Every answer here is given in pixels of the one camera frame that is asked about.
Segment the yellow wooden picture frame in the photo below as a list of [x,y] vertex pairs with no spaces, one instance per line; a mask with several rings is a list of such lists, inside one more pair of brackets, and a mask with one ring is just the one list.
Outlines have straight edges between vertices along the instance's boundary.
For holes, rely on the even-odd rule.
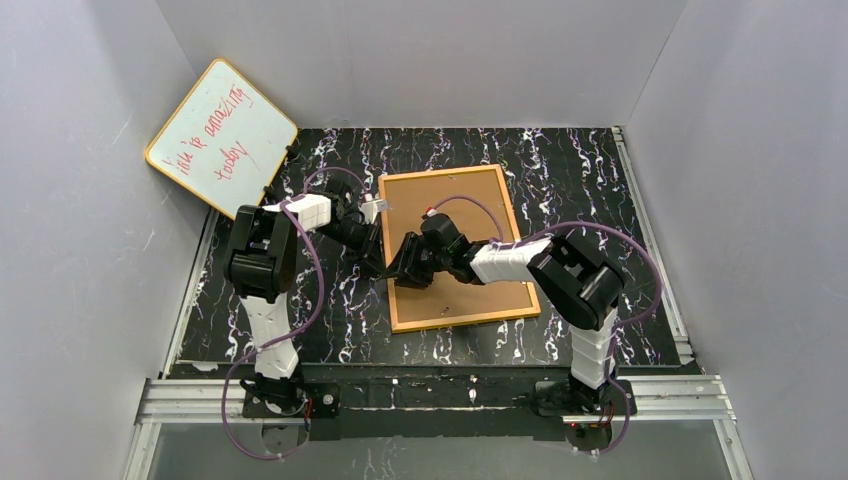
[[[381,213],[385,262],[397,254],[403,237],[418,233],[422,215],[437,202],[465,195],[481,203],[453,200],[438,208],[469,240],[488,240],[503,230],[511,243],[521,238],[503,169],[480,165],[403,174],[378,179],[379,194],[388,202]],[[447,272],[438,272],[425,289],[400,287],[387,281],[391,328],[394,333],[454,327],[518,318],[541,313],[537,289],[527,282],[470,285]]]

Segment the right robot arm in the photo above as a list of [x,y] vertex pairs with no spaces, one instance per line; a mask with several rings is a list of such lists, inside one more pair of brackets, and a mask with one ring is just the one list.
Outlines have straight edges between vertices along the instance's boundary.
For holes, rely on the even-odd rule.
[[472,241],[448,215],[435,213],[424,217],[419,232],[404,236],[383,275],[411,289],[428,288],[441,272],[468,285],[534,284],[570,325],[577,355],[571,377],[599,391],[615,368],[612,323],[625,278],[619,267],[576,233],[598,227],[569,221],[512,243],[495,238]]

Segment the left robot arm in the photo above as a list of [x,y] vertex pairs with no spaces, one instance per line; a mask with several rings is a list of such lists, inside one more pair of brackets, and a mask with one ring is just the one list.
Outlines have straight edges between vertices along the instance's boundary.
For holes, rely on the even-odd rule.
[[385,269],[380,214],[388,202],[356,195],[335,177],[324,189],[268,206],[242,206],[233,224],[223,273],[247,313],[255,347],[254,371],[262,379],[288,380],[298,353],[288,320],[287,294],[294,283],[298,238],[317,232],[345,247],[361,273]]

